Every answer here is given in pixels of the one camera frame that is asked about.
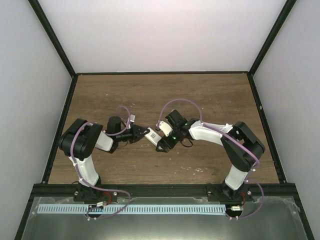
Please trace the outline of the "white remote control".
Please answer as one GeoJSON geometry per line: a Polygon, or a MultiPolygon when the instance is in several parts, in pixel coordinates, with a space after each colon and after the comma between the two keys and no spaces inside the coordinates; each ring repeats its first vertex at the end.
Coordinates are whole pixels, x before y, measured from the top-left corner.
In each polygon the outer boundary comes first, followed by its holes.
{"type": "Polygon", "coordinates": [[[145,137],[154,145],[157,146],[158,143],[162,140],[162,136],[159,135],[156,131],[154,131],[151,127],[147,128],[148,133],[145,137]]]}

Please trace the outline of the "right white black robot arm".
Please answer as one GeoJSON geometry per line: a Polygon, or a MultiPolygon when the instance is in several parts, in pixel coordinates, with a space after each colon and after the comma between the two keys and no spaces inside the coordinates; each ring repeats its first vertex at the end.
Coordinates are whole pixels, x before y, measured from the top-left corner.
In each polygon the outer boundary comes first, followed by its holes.
{"type": "Polygon", "coordinates": [[[165,119],[156,124],[156,129],[163,132],[156,143],[156,151],[167,153],[184,140],[190,143],[206,141],[222,146],[231,162],[230,171],[222,182],[222,195],[229,202],[236,200],[248,174],[260,164],[260,158],[266,151],[252,130],[242,121],[219,125],[197,118],[187,120],[177,110],[165,119]]]}

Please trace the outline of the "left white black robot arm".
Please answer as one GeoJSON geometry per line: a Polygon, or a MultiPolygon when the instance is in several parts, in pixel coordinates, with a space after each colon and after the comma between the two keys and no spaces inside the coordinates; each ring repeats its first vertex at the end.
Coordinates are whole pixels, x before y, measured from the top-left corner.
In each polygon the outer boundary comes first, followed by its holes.
{"type": "Polygon", "coordinates": [[[128,121],[128,126],[119,116],[109,118],[106,130],[99,123],[78,118],[60,137],[58,147],[72,162],[78,182],[86,187],[84,195],[97,202],[102,196],[101,178],[95,170],[92,153],[98,149],[114,153],[120,142],[136,143],[150,133],[148,128],[128,121]]]}

